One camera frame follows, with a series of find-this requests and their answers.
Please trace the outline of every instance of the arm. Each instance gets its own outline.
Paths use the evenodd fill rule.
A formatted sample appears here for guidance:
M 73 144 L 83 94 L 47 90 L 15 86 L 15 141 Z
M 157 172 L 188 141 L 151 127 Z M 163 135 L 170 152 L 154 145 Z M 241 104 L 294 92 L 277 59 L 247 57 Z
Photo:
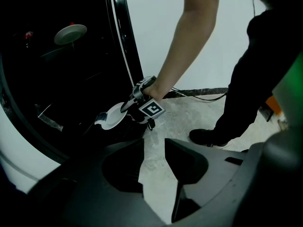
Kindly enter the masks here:
M 160 101 L 199 55 L 216 22 L 219 0 L 184 0 L 169 53 L 156 82 L 144 92 Z

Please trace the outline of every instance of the cable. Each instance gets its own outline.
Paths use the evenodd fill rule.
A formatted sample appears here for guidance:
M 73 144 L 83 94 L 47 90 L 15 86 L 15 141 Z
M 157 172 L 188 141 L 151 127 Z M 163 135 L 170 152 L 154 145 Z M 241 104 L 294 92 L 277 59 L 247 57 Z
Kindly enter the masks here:
M 195 97 L 195 98 L 197 98 L 197 99 L 204 100 L 204 101 L 209 101 L 209 102 L 217 101 L 217 100 L 221 99 L 222 97 L 224 97 L 224 96 L 227 94 L 227 93 L 224 93 L 224 94 L 221 95 L 220 97 L 214 98 L 214 99 L 203 99 L 203 98 L 199 98 L 199 97 L 197 97 L 197 96 L 195 96 L 195 95 L 193 95 L 193 94 L 191 94 L 191 93 L 188 93 L 188 92 L 184 92 L 184 91 L 182 91 L 182 90 L 179 90 L 179 89 L 177 89 L 177 88 L 175 88 L 175 87 L 173 87 L 172 90 L 173 90 L 174 92 L 180 93 L 180 94 L 182 94 L 182 95 L 184 95 L 184 96 L 193 96 L 193 97 Z
M 173 89 L 172 89 L 172 92 L 178 93 L 178 94 L 180 94 L 184 97 L 188 97 L 189 99 L 194 100 L 194 101 L 199 102 L 199 103 L 210 104 L 210 103 L 214 102 L 214 101 L 201 101 L 201 100 L 203 100 L 202 98 L 195 98 L 194 96 L 188 96 L 188 95 L 185 95 L 185 94 L 180 93 L 177 90 L 173 90 Z
M 256 16 L 255 0 L 252 0 L 252 6 L 254 8 L 254 17 L 255 17 Z

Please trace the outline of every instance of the marble floor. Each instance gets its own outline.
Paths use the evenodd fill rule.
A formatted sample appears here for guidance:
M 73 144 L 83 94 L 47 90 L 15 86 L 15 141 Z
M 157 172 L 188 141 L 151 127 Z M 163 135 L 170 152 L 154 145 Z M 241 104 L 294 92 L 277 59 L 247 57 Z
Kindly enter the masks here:
M 201 96 L 204 99 L 220 95 Z M 153 131 L 144 135 L 145 159 L 140 169 L 139 182 L 143 184 L 144 199 L 153 211 L 166 223 L 171 223 L 177 180 L 165 160 L 164 139 L 189 141 L 188 133 L 193 129 L 213 129 L 223 114 L 225 97 L 211 103 L 201 103 L 193 97 L 164 99 L 161 105 L 166 113 L 156 120 Z M 268 139 L 279 131 L 277 118 L 266 122 L 258 112 L 257 118 L 245 133 L 232 141 L 223 150 L 242 151 L 257 142 Z

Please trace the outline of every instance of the white plate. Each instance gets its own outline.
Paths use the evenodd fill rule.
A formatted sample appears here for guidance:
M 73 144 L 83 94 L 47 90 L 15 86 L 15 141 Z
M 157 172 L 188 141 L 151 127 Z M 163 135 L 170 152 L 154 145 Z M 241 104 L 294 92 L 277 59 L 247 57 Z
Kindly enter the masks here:
M 106 121 L 101 121 L 102 129 L 106 131 L 110 130 L 117 126 L 124 119 L 125 115 L 127 114 L 127 111 L 125 111 L 124 113 L 120 112 L 122 105 L 123 102 L 116 104 L 110 110 L 108 110 Z
M 74 42 L 77 39 L 80 39 L 87 32 L 87 28 L 84 25 L 69 25 L 61 29 L 53 41 L 55 44 L 63 45 Z

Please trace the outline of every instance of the person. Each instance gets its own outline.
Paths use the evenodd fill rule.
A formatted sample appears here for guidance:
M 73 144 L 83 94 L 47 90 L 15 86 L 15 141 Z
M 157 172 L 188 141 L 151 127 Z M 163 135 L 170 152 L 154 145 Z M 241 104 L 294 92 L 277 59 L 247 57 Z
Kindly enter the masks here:
M 249 46 L 232 73 L 224 113 L 213 130 L 190 132 L 196 144 L 225 146 L 240 137 L 302 50 L 301 0 L 261 1 L 267 10 L 249 23 Z M 210 37 L 218 5 L 219 0 L 184 0 L 167 58 L 145 94 L 159 102 L 171 90 Z

